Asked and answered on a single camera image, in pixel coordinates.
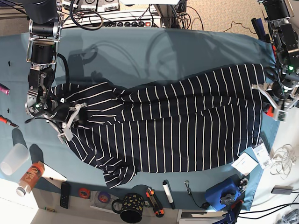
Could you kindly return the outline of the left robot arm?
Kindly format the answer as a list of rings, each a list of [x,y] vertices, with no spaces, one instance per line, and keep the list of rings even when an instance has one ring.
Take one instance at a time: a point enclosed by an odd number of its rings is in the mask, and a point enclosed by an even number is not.
[[[299,35],[290,19],[294,10],[288,0],[260,0],[268,25],[268,34],[252,19],[252,25],[261,41],[272,46],[275,62],[264,68],[266,76],[272,81],[255,86],[267,99],[273,118],[282,120],[288,111],[299,105]]]

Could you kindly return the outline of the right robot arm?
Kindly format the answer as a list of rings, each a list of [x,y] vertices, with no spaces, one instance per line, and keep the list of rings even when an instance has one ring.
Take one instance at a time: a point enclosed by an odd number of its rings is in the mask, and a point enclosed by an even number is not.
[[[79,124],[79,111],[86,105],[75,105],[67,100],[80,86],[70,83],[67,60],[58,53],[64,22],[63,3],[60,0],[27,0],[24,6],[29,14],[26,61],[30,63],[26,113],[31,120],[48,121],[60,137],[66,138],[71,134],[71,127]],[[59,58],[64,63],[66,81],[52,88]]]

